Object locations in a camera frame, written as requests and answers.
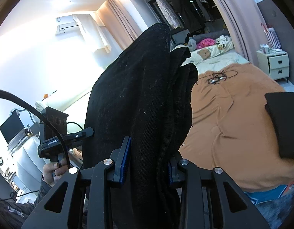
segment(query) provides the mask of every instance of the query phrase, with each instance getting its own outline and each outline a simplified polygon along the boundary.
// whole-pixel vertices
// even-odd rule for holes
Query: triangular cutout
[[[45,204],[44,208],[55,213],[61,213],[67,187],[67,182],[62,183],[56,192],[51,196],[50,200],[48,200]]]
[[[223,182],[223,186],[225,189],[226,196],[228,198],[228,205],[232,213],[236,213],[236,212],[247,209],[247,206],[244,203],[244,201],[241,199],[241,197],[239,197],[239,195],[230,186],[229,183]]]

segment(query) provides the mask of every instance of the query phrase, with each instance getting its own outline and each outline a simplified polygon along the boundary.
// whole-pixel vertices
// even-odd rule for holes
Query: person
[[[61,160],[61,165],[58,163],[48,163],[43,167],[43,175],[41,177],[41,186],[38,197],[34,203],[16,203],[13,200],[1,201],[0,199],[0,212],[6,222],[13,229],[21,229],[27,217],[38,205],[41,199],[47,192],[55,185],[55,183],[66,173],[68,170],[65,158]]]

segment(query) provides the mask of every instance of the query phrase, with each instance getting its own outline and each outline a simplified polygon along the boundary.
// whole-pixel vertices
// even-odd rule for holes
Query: floor
[[[286,92],[294,92],[294,85],[291,82],[288,81],[288,83],[286,83],[285,80],[279,80],[278,84],[282,86]]]

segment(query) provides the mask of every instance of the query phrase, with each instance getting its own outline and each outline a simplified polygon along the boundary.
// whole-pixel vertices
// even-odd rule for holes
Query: hand
[[[55,183],[68,171],[66,165],[66,159],[63,158],[60,162],[61,167],[58,163],[48,163],[43,166],[43,179],[49,186],[53,187]]]

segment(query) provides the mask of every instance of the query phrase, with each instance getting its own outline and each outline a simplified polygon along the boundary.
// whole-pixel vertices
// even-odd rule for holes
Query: nightstand
[[[259,68],[273,80],[289,77],[289,57],[287,52],[265,54],[256,51]]]

